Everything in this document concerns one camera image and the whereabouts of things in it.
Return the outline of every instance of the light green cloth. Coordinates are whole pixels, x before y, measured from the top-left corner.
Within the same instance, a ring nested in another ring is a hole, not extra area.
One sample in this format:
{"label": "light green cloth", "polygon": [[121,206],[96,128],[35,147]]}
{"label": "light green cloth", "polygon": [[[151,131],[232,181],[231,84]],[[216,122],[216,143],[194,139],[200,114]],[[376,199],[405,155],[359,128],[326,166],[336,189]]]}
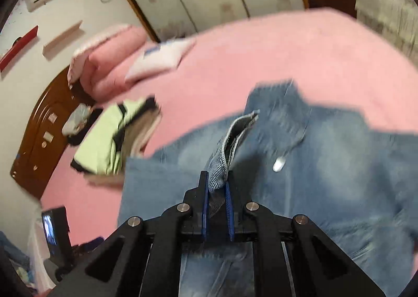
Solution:
{"label": "light green cloth", "polygon": [[124,127],[144,104],[125,100],[125,115],[117,104],[109,106],[80,144],[74,160],[85,170],[94,174],[117,174],[122,166],[120,152],[116,151],[113,136]]}

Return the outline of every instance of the white pillow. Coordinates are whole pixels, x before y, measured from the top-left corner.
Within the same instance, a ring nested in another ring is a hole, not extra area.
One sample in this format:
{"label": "white pillow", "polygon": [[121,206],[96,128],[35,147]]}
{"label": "white pillow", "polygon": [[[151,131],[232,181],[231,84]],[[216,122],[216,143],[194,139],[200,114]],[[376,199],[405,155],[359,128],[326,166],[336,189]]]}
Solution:
{"label": "white pillow", "polygon": [[141,54],[126,73],[126,81],[136,81],[169,69],[176,69],[181,58],[196,43],[194,37],[173,39],[147,49]]}

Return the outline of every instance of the screen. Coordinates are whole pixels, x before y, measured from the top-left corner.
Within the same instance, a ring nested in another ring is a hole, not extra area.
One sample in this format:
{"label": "screen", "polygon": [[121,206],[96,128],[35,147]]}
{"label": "screen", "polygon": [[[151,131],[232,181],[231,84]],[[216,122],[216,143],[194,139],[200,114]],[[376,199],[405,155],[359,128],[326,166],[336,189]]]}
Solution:
{"label": "screen", "polygon": [[52,227],[52,220],[50,215],[43,216],[43,228],[45,229],[45,235],[47,242],[51,245],[56,245],[56,239],[54,234],[54,228]]}

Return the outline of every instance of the metal button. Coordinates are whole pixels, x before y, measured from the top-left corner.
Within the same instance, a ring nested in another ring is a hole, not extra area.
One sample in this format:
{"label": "metal button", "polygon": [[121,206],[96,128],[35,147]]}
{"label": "metal button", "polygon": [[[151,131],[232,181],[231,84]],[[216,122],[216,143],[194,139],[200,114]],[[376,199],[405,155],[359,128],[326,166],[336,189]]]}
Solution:
{"label": "metal button", "polygon": [[286,163],[286,159],[282,156],[278,157],[273,165],[273,171],[279,172],[282,170],[283,166]]}
{"label": "metal button", "polygon": [[250,211],[257,211],[260,206],[256,202],[248,202],[245,207]]}
{"label": "metal button", "polygon": [[186,204],[184,202],[177,205],[177,211],[187,212],[187,211],[189,211],[189,209],[190,209],[189,204]]}
{"label": "metal button", "polygon": [[131,217],[128,219],[129,226],[137,226],[139,224],[141,224],[141,218],[139,217]]}
{"label": "metal button", "polygon": [[306,217],[305,215],[297,215],[295,217],[295,220],[298,224],[304,225],[308,223],[309,218]]}

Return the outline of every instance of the pink pillow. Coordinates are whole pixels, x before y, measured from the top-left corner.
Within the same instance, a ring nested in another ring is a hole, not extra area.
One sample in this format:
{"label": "pink pillow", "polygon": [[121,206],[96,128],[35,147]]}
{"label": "pink pillow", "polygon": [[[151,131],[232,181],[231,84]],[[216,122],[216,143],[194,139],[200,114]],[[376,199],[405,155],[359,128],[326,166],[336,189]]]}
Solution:
{"label": "pink pillow", "polygon": [[91,78],[91,84],[104,78],[115,66],[121,63],[147,40],[147,33],[142,27],[130,29],[116,35],[103,43],[89,56],[89,60],[97,67]]}
{"label": "pink pillow", "polygon": [[71,58],[70,67],[68,69],[68,83],[74,83],[80,78],[81,74],[83,73],[83,67],[87,58],[98,46],[100,46],[102,43],[105,43],[112,37],[120,34],[121,32],[129,29],[130,27],[131,25],[127,24],[111,26],[99,34],[96,34],[87,42],[83,43],[79,48],[77,48],[73,54],[73,57]]}
{"label": "pink pillow", "polygon": [[123,93],[130,89],[135,83],[125,80],[126,73],[129,71],[133,63],[142,56],[149,48],[156,46],[155,42],[147,41],[145,44],[127,57],[124,61],[112,69],[112,71],[99,80],[93,87],[93,93],[90,94],[97,102],[107,101],[112,97]]}
{"label": "pink pillow", "polygon": [[83,87],[84,91],[93,97],[93,86],[91,84],[91,77],[97,70],[97,67],[92,64],[89,59],[87,59],[84,63],[83,72],[80,76],[80,83]]}

